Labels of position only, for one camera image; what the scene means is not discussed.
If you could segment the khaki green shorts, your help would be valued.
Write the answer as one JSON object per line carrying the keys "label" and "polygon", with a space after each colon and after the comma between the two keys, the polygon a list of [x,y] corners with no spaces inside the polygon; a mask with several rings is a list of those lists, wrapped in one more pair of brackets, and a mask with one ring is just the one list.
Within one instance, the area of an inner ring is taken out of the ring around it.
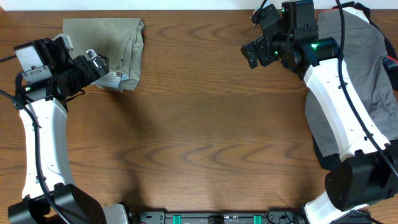
{"label": "khaki green shorts", "polygon": [[141,77],[144,21],[140,18],[64,19],[73,58],[93,49],[109,58],[109,73],[93,84],[105,90],[134,90]]}

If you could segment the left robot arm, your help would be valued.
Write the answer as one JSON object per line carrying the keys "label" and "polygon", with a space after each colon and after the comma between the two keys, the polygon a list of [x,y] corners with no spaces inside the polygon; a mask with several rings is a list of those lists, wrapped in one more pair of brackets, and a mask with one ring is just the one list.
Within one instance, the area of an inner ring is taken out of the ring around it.
{"label": "left robot arm", "polygon": [[11,223],[106,223],[100,203],[72,177],[66,141],[68,101],[109,72],[108,59],[89,49],[70,56],[70,37],[15,47],[23,71],[11,100],[24,125],[27,156],[21,202],[8,208]]}

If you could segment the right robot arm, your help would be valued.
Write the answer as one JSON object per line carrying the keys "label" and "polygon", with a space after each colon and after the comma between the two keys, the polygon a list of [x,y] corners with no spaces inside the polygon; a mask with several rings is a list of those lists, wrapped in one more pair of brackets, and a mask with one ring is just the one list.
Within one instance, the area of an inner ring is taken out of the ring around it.
{"label": "right robot arm", "polygon": [[267,1],[253,12],[262,35],[241,47],[251,68],[281,61],[315,95],[335,137],[340,164],[325,177],[325,191],[289,223],[348,223],[373,219],[364,207],[397,193],[397,150],[361,102],[343,59],[345,42],[320,38],[312,1]]}

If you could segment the grey shorts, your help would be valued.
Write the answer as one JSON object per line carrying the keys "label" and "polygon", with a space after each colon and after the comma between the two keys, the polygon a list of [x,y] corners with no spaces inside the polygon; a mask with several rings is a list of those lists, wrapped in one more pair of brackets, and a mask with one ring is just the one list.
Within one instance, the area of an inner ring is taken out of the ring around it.
{"label": "grey shorts", "polygon": [[382,64],[387,57],[385,38],[370,23],[364,11],[344,9],[345,34],[341,34],[340,13],[336,9],[318,15],[319,36],[345,40],[344,60],[355,90],[377,128],[393,146],[397,145],[397,100]]}

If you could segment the black garment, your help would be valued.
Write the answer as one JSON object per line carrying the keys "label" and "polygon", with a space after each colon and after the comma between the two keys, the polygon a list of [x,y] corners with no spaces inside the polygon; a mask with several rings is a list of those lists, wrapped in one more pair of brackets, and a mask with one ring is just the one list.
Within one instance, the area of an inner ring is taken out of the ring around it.
{"label": "black garment", "polygon": [[[346,7],[353,7],[364,11],[365,15],[369,18],[370,23],[381,31],[380,28],[378,28],[378,26],[371,20],[369,8],[365,7],[361,3],[347,2],[343,4],[342,7],[343,10]],[[397,54],[389,39],[384,34],[383,36],[385,38],[384,41],[387,50],[387,57],[383,58],[382,64],[391,81],[393,94],[397,100]],[[305,117],[312,133],[314,151],[321,167],[326,170],[333,170],[341,162],[338,147],[330,125],[328,124],[320,104],[312,92],[308,92],[306,96]]]}

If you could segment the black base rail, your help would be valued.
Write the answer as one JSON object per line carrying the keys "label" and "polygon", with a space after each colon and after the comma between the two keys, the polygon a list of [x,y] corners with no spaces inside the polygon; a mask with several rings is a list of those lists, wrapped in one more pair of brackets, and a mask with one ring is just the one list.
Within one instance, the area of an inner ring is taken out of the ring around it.
{"label": "black base rail", "polygon": [[107,223],[132,224],[305,224],[300,212],[268,210],[264,213],[170,213],[163,211],[132,212],[118,203],[103,207]]}

